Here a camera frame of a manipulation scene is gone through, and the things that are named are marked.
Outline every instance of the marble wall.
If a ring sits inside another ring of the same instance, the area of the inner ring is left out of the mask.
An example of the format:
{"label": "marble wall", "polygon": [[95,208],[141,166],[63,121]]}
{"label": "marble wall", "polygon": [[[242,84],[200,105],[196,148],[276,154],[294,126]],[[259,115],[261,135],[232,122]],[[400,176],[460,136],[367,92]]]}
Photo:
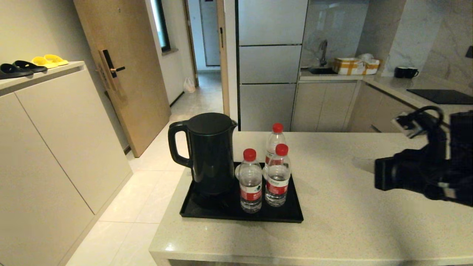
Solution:
{"label": "marble wall", "polygon": [[453,0],[428,54],[423,73],[469,87],[473,92],[473,59],[465,54],[473,45],[473,0]]}
{"label": "marble wall", "polygon": [[354,57],[368,10],[368,0],[310,0],[302,42],[301,67],[322,57],[320,44],[327,39],[326,60]]}
{"label": "marble wall", "polygon": [[406,1],[382,75],[392,76],[397,66],[422,71],[446,8],[444,0]]}
{"label": "marble wall", "polygon": [[406,0],[372,0],[359,39],[356,55],[371,53],[381,63],[383,71],[397,32]]}

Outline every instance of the countertop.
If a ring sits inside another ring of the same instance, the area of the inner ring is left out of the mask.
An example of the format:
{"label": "countertop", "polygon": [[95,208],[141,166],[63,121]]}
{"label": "countertop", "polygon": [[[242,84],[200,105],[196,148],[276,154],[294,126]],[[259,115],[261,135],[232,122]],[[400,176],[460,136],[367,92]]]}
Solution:
{"label": "countertop", "polygon": [[21,78],[0,80],[0,96],[43,82],[47,79],[52,79],[56,73],[81,67],[84,64],[84,61],[74,61],[69,62],[67,65],[48,69],[46,72],[34,73],[33,75]]}
{"label": "countertop", "polygon": [[362,80],[380,89],[386,94],[398,98],[399,100],[415,108],[421,108],[424,106],[438,106],[444,111],[444,122],[446,124],[450,124],[451,114],[473,110],[473,105],[439,105],[407,91],[407,89],[455,89],[459,91],[471,90],[469,88],[459,89],[460,85],[458,84],[440,80],[429,75],[421,74],[413,79],[398,79],[395,77],[380,77],[378,75],[314,75],[308,70],[301,70],[300,72],[300,83],[309,83],[322,80]]}
{"label": "countertop", "polygon": [[[374,188],[367,160],[418,149],[400,133],[284,133],[304,221],[182,218],[184,171],[150,245],[158,259],[280,265],[458,265],[473,263],[473,208],[407,190]],[[235,132],[235,161],[268,133]]]}

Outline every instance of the red bottle cap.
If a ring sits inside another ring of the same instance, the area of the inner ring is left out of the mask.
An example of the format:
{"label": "red bottle cap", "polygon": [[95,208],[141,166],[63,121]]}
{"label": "red bottle cap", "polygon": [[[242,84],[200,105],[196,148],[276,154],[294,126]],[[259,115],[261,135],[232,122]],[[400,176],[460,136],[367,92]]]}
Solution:
{"label": "red bottle cap", "polygon": [[246,149],[243,152],[243,159],[245,161],[254,161],[256,160],[256,151],[253,149]]}
{"label": "red bottle cap", "polygon": [[274,123],[272,125],[272,131],[274,133],[282,133],[282,130],[284,130],[284,126],[281,123]]}
{"label": "red bottle cap", "polygon": [[276,146],[276,154],[279,156],[286,156],[288,154],[289,147],[286,144],[278,144]]}

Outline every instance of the plastic bottle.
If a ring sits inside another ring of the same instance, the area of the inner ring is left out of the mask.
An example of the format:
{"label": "plastic bottle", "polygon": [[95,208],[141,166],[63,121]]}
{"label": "plastic bottle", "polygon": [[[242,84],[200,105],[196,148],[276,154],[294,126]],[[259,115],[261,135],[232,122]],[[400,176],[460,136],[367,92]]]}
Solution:
{"label": "plastic bottle", "polygon": [[261,209],[262,170],[256,160],[256,151],[246,149],[243,152],[238,179],[240,181],[240,205],[247,213],[256,213]]}
{"label": "plastic bottle", "polygon": [[276,146],[278,144],[286,144],[286,138],[282,134],[284,126],[281,123],[274,123],[272,125],[272,133],[266,141],[266,160],[264,162],[263,176],[268,180],[268,163],[271,157],[276,153]]}
{"label": "plastic bottle", "polygon": [[291,177],[289,148],[286,144],[276,146],[276,154],[268,163],[268,179],[264,198],[273,207],[280,207],[286,202],[289,178]]}

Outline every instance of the window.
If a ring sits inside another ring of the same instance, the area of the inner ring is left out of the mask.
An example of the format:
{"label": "window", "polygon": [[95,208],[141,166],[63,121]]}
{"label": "window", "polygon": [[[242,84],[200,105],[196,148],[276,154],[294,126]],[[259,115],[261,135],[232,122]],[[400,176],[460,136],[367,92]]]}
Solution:
{"label": "window", "polygon": [[157,12],[157,24],[158,24],[158,36],[159,44],[161,45],[161,51],[171,50],[171,45],[169,44],[169,36],[167,35],[166,20],[164,19],[164,11],[161,0],[156,0],[156,6],[158,9]]}

